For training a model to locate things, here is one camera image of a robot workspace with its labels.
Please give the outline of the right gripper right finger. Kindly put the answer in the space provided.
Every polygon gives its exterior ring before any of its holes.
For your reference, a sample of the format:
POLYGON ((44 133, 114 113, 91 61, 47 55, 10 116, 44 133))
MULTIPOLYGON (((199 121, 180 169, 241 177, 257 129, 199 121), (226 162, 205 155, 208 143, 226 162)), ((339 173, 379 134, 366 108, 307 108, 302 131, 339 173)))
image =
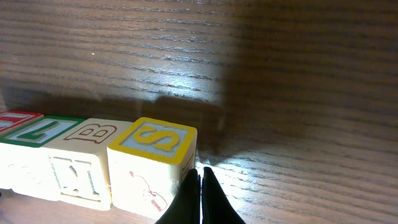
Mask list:
POLYGON ((203 171, 202 224, 246 224, 231 206, 212 169, 204 167, 203 171))

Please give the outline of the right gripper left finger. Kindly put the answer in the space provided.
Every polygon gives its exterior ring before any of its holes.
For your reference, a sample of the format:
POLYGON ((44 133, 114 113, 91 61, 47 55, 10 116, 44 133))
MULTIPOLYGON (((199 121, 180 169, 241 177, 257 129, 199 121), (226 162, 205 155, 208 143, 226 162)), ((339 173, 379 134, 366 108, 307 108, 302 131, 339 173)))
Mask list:
POLYGON ((169 208, 155 224, 200 223, 200 175, 190 169, 169 208))

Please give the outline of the red sided wooden block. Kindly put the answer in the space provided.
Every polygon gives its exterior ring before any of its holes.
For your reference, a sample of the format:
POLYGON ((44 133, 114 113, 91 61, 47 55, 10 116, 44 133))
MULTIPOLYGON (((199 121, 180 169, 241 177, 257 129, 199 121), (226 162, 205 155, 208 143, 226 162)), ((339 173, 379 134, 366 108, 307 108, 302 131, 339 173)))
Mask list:
POLYGON ((84 120, 43 116, 1 136, 1 188, 57 201, 59 188, 45 146, 84 120))

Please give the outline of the yellow top wooden block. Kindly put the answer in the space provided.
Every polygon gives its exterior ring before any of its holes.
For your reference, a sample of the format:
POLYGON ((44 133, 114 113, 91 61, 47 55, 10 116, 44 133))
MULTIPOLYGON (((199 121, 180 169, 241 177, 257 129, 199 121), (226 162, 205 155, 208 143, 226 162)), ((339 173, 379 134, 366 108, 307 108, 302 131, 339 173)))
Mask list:
POLYGON ((90 118, 44 146, 60 201, 96 210, 111 208, 107 148, 130 126, 129 121, 90 118))

